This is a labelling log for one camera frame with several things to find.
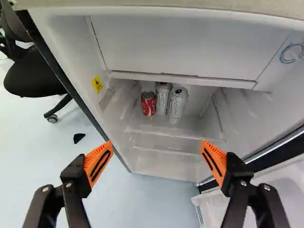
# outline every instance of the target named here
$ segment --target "black office chair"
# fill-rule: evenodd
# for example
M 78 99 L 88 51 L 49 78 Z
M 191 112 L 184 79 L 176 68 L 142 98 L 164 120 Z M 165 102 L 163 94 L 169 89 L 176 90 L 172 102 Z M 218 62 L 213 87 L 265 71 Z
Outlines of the black office chair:
M 20 97 L 44 97 L 63 95 L 67 90 L 56 77 L 35 45 L 24 49 L 16 45 L 16 40 L 32 42 L 27 30 L 18 18 L 7 0 L 0 0 L 1 19 L 0 26 L 5 36 L 0 34 L 0 51 L 15 63 L 8 70 L 4 78 L 4 87 L 7 91 Z M 58 117 L 55 112 L 62 109 L 72 100 L 68 93 L 44 117 L 50 123 L 56 123 Z

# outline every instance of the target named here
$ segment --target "chair wheel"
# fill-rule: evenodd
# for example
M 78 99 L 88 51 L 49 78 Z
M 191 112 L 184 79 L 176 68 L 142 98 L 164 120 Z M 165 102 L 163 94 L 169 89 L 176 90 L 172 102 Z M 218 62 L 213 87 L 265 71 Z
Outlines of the chair wheel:
M 49 116 L 47 118 L 47 121 L 49 121 L 50 123 L 54 124 L 56 122 L 58 122 L 58 116 L 55 114 L 52 114 L 51 116 Z

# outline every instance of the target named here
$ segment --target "energy drink can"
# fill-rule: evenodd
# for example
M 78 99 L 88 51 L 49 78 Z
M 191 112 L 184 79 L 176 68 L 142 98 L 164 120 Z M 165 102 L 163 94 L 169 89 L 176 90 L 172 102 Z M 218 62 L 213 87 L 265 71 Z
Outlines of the energy drink can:
M 171 124 L 177 124 L 184 114 L 188 90 L 182 86 L 175 86 L 170 92 L 168 116 Z
M 169 82 L 156 82 L 156 114 L 166 115 L 168 110 L 169 93 L 172 84 Z

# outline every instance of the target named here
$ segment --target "gray floor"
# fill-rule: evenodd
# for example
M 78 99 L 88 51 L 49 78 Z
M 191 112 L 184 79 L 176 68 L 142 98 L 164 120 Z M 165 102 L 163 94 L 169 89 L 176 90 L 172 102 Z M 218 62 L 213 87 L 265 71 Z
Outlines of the gray floor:
M 75 102 L 58 113 L 60 122 L 43 118 L 60 99 L 20 98 L 3 88 L 7 60 L 0 61 L 0 227 L 22 227 L 34 191 L 60 185 L 60 172 L 80 153 L 104 142 Z M 75 133 L 86 137 L 77 145 Z M 93 192 L 84 200 L 92 227 L 198 228 L 190 197 L 193 183 L 128 173 L 113 157 Z M 67 228 L 62 211 L 57 227 Z

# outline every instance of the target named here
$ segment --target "coca-cola can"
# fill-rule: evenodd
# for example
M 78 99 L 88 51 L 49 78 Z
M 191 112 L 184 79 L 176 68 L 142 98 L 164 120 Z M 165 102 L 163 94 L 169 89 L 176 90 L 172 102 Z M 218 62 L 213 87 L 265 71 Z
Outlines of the coca-cola can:
M 168 109 L 169 93 L 172 89 L 172 84 L 169 82 L 157 82 L 156 90 L 156 114 L 166 115 Z
M 152 91 L 144 91 L 141 95 L 142 113 L 146 116 L 155 114 L 155 94 Z

